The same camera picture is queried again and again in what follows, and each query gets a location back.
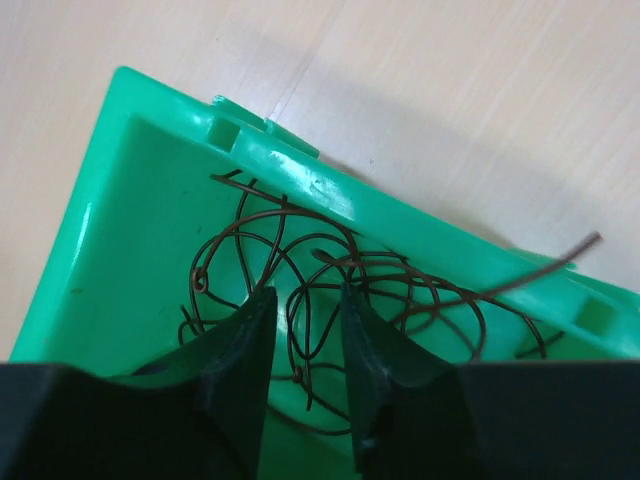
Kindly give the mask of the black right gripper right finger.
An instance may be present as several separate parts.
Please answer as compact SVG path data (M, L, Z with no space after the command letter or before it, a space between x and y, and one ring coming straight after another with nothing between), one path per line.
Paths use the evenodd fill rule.
M447 362L341 291L352 449L364 479L635 479L635 360Z

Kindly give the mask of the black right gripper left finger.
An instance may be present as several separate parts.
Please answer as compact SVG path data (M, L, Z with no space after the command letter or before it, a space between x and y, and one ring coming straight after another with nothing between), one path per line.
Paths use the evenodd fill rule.
M55 363L1 368L5 479L253 479L274 355L277 294L130 375Z

